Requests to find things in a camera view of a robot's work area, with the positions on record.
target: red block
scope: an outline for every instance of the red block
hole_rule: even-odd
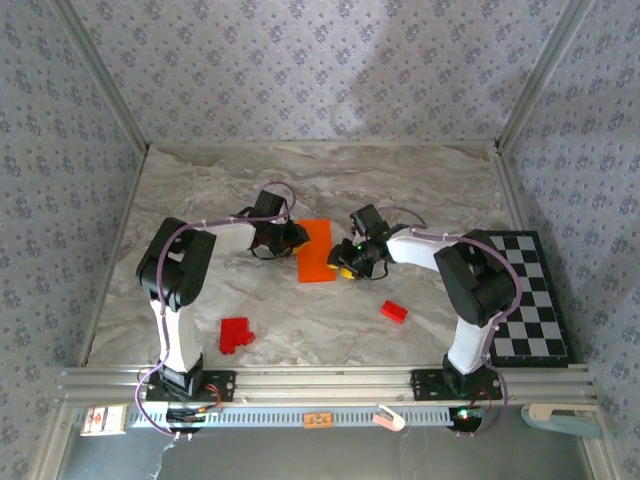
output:
[[[236,347],[249,345],[255,339],[256,336],[249,330],[249,320],[246,317],[222,319],[219,347],[222,354],[232,354]]]
[[[406,309],[402,308],[400,305],[396,305],[393,302],[387,300],[384,302],[382,309],[380,312],[385,316],[389,317],[396,323],[404,323],[404,319],[407,317],[407,313],[409,313]]]

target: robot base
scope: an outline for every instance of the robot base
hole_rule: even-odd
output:
[[[486,367],[481,367],[469,375],[461,375],[451,366],[445,355],[443,368],[411,371],[413,399],[417,402],[429,400],[483,400],[483,389],[491,400],[502,399],[502,389],[498,376]]]
[[[236,372],[233,370],[203,370],[202,355],[188,372],[176,372],[168,367],[151,375],[145,400],[147,402],[215,402],[215,393],[205,389],[214,385],[220,401],[232,402]]]

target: small sticker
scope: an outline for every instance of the small sticker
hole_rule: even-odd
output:
[[[126,405],[89,407],[80,435],[114,435],[124,433]]]
[[[333,415],[330,412],[304,414],[304,428],[331,427],[333,427]]]

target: marble surface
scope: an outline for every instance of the marble surface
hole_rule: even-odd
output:
[[[419,212],[430,230],[464,232],[508,225],[483,148],[446,146],[249,146],[152,148],[134,199],[102,309],[90,365],[148,364],[159,339],[135,268],[167,216],[220,219],[252,205],[258,189],[284,180],[298,191],[294,219],[330,218],[335,242],[349,214],[373,203]],[[411,222],[385,212],[391,223]],[[392,300],[403,325],[383,317]],[[246,251],[213,258],[195,318],[208,365],[438,364],[453,340],[455,314],[435,272],[391,265],[376,282],[299,284],[295,258],[265,262]],[[246,316],[254,343],[218,350],[220,319]]]

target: robotic arm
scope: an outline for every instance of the robotic arm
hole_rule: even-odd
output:
[[[235,217],[275,217],[283,207],[286,207],[283,197],[263,190],[253,207],[243,209]],[[211,256],[248,249],[258,257],[255,249],[265,246],[272,256],[258,258],[288,257],[309,242],[309,236],[288,216],[281,222],[247,221],[185,230],[171,244],[162,268],[162,294],[168,307],[163,324],[156,282],[158,263],[169,238],[184,225],[185,222],[172,217],[162,222],[138,264],[136,277],[156,316],[161,358],[168,351],[167,359],[159,370],[160,381],[176,396],[187,399],[200,390],[203,358],[197,344],[195,323],[180,320],[180,309],[193,303],[200,294]]]
[[[332,249],[327,263],[349,279],[371,278],[380,261],[412,263],[440,272],[458,314],[454,341],[443,360],[444,381],[457,395],[475,390],[485,373],[482,350],[493,321],[516,295],[504,265],[485,250],[464,242],[466,238],[496,250],[489,236],[473,230],[456,242],[433,235],[433,240],[427,239],[407,225],[390,227],[373,205],[353,213],[351,220],[354,241],[343,239]]]

